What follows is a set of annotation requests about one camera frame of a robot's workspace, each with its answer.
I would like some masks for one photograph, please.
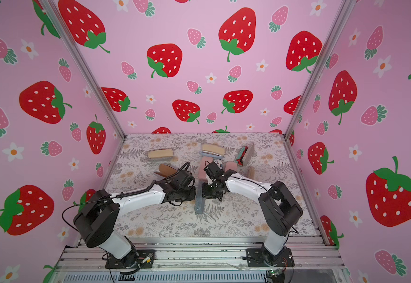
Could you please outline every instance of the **table surface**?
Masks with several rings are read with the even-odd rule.
[[[254,143],[254,154],[248,166],[255,169],[257,181],[286,184],[303,209],[303,216],[295,228],[300,236],[316,235],[314,224],[305,205],[292,166],[277,133],[186,133],[186,134],[131,134],[123,149],[106,190],[109,193],[129,192],[147,187],[156,178],[161,163],[179,168],[191,162],[189,171],[197,178],[202,144],[225,147],[223,163],[233,161],[243,145]],[[148,161],[147,152],[172,148],[174,158],[169,161]],[[248,166],[237,171],[246,176]],[[194,212],[195,201],[179,207],[158,204],[130,212],[118,218],[114,229],[130,237],[255,237],[266,236],[268,225],[259,203],[236,193],[227,193],[220,202],[205,200],[204,213]]]

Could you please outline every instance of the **pink wall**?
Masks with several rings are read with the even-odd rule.
[[[339,59],[323,70],[295,128],[293,149],[353,281],[411,282],[411,5],[360,1],[333,53]],[[340,99],[345,104],[337,108]],[[320,167],[325,147],[334,161],[326,170]]]
[[[292,115],[284,110],[284,106],[288,108],[291,100],[298,101],[296,97],[301,94],[309,75],[305,69],[290,69],[297,65],[298,56],[308,55],[312,59],[320,51],[320,41],[325,40],[341,3],[340,0],[325,0],[325,3],[319,0],[314,4],[312,1],[256,3],[251,0],[78,2],[60,0],[58,6],[99,85],[120,90],[114,91],[121,94],[121,98],[128,96],[130,106],[136,107],[120,111],[117,96],[110,99],[111,105],[119,111],[114,113],[127,133],[151,133],[159,127],[166,127],[172,133],[213,132],[226,127],[230,132],[285,131]],[[146,5],[135,6],[134,2]],[[234,13],[237,13],[236,23],[233,24],[232,19],[223,25]],[[273,23],[280,24],[280,29],[270,25],[272,19],[275,20]],[[93,33],[86,42],[88,30]],[[301,31],[308,32],[293,40]],[[227,43],[227,39],[233,38],[239,41],[236,49]],[[225,48],[232,51],[230,62],[227,62],[229,51],[223,49],[220,39],[224,40]],[[291,40],[294,49],[289,47]],[[152,48],[166,43],[171,45]],[[158,56],[169,51],[175,53]],[[148,64],[148,54],[152,65],[160,68],[153,78],[154,69]],[[306,58],[305,61],[305,64],[313,64]],[[237,81],[228,80],[230,73]],[[282,95],[276,89],[272,94],[275,86],[281,88]],[[201,87],[201,93],[195,93],[197,87]],[[107,95],[112,96],[112,91],[108,89]],[[240,105],[228,106],[237,112],[230,113],[223,105],[223,97],[229,92],[233,92],[232,99],[228,100],[231,103],[234,99],[236,102],[241,100],[238,99],[239,93],[253,98],[249,104],[243,104],[245,99]],[[175,100],[187,101],[180,102],[180,116],[172,106]],[[191,122],[186,122],[189,117],[183,115],[183,110],[195,112]]]
[[[61,212],[73,201],[78,203],[88,189],[100,187],[103,178],[97,175],[95,166],[100,162],[105,175],[118,146],[97,100],[93,95],[85,96],[86,82],[64,43],[50,33],[57,34],[52,27],[45,26],[42,35],[42,25],[31,1],[0,3],[0,47],[4,47],[0,49],[0,114],[4,112],[7,118],[0,116],[0,209],[5,208],[0,212],[0,282],[8,282],[6,276],[16,282],[44,280],[51,270],[44,266],[54,266],[64,246],[73,245],[77,236],[72,229],[63,236],[67,225]],[[17,63],[6,64],[3,57],[15,58],[12,54]],[[62,58],[69,65],[68,69],[61,68],[69,82],[60,73],[58,61]],[[59,119],[62,107],[51,97],[55,94],[53,86],[64,102],[72,105],[66,106],[63,119]],[[107,135],[99,154],[92,152],[86,140],[86,129],[95,121],[94,114]],[[79,130],[74,133],[79,141],[72,136],[72,122],[81,130],[81,139]],[[51,143],[48,155],[43,154],[40,148],[46,141],[60,144],[61,153]],[[74,169],[73,158],[79,161]],[[64,189],[68,180],[73,188],[68,184]],[[72,209],[66,213],[67,219],[71,221],[76,212]]]

